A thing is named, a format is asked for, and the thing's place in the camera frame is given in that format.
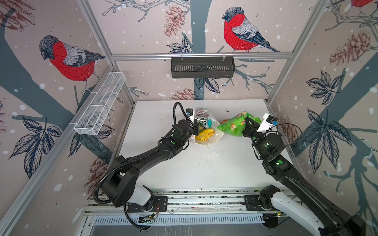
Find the yellow snack packet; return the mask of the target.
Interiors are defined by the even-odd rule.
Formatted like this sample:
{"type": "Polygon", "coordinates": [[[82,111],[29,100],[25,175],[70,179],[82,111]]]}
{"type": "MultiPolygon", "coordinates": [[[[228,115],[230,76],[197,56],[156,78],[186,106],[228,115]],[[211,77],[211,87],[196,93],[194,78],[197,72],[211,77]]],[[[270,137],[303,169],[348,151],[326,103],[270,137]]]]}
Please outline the yellow snack packet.
{"type": "Polygon", "coordinates": [[[216,131],[212,128],[203,129],[199,132],[198,136],[195,136],[195,139],[201,142],[205,142],[212,138],[216,134],[216,131]]]}

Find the green chips bag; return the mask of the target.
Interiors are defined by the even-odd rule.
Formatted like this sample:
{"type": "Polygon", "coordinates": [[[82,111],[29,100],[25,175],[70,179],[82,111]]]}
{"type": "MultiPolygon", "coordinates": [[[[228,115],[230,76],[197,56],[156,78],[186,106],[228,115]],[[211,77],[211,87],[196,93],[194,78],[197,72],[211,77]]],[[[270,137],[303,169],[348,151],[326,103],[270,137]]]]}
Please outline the green chips bag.
{"type": "Polygon", "coordinates": [[[259,117],[252,116],[250,113],[244,111],[236,115],[235,117],[229,119],[228,122],[217,126],[217,129],[223,133],[229,134],[235,137],[242,137],[242,131],[245,130],[245,119],[246,117],[252,118],[258,124],[261,124],[262,121],[259,117]]]}

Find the white printed paper bag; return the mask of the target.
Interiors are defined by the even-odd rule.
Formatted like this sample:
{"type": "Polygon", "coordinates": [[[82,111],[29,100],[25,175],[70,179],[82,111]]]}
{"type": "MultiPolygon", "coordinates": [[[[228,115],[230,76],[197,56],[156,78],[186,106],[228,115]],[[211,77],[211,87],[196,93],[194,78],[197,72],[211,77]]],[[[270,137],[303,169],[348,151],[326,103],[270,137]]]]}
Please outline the white printed paper bag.
{"type": "Polygon", "coordinates": [[[199,133],[192,135],[190,141],[197,145],[206,146],[218,157],[222,156],[223,149],[220,145],[220,139],[224,136],[224,133],[217,129],[220,123],[214,115],[204,108],[196,108],[190,118],[199,127],[199,133]]]}

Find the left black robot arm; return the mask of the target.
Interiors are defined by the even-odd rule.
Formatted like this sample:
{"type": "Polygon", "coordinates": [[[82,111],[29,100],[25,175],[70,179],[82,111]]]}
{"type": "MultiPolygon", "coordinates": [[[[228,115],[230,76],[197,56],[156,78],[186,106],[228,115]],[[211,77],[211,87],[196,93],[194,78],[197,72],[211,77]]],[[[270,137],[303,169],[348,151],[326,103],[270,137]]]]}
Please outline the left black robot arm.
{"type": "Polygon", "coordinates": [[[94,200],[98,204],[112,203],[115,207],[126,203],[148,205],[153,193],[146,187],[136,187],[139,176],[185,150],[190,137],[198,133],[197,124],[180,120],[155,148],[134,157],[118,156],[95,187],[94,200]]]}

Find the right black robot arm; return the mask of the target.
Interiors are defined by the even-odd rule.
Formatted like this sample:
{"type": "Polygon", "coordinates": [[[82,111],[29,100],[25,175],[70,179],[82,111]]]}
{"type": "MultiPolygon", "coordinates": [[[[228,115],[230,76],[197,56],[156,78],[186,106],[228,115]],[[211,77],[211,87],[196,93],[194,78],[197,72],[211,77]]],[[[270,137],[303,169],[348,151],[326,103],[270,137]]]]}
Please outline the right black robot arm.
{"type": "Polygon", "coordinates": [[[260,192],[263,209],[275,208],[288,215],[314,236],[364,236],[366,222],[357,214],[350,215],[314,189],[281,154],[284,149],[280,134],[271,129],[260,132],[260,125],[245,119],[244,137],[250,138],[255,156],[266,173],[287,187],[300,201],[298,204],[279,188],[269,185],[260,192]]]}

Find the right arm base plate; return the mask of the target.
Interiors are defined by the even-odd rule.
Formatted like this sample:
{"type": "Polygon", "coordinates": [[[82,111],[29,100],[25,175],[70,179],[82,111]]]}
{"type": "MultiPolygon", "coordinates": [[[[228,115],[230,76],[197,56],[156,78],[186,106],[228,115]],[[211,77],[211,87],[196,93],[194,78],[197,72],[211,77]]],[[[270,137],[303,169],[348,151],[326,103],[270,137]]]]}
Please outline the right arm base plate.
{"type": "Polygon", "coordinates": [[[245,195],[243,205],[247,211],[274,211],[280,212],[279,209],[274,208],[272,200],[274,196],[278,196],[278,193],[267,197],[265,195],[245,195]]]}

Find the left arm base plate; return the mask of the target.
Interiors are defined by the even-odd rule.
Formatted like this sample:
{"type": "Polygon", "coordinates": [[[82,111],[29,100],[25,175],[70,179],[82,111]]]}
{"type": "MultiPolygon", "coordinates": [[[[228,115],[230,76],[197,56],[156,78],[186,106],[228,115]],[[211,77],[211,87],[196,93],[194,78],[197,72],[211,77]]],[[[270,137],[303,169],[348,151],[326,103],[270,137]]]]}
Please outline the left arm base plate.
{"type": "Polygon", "coordinates": [[[166,212],[168,204],[168,197],[153,196],[145,205],[129,204],[127,211],[131,213],[158,213],[166,212]]]}

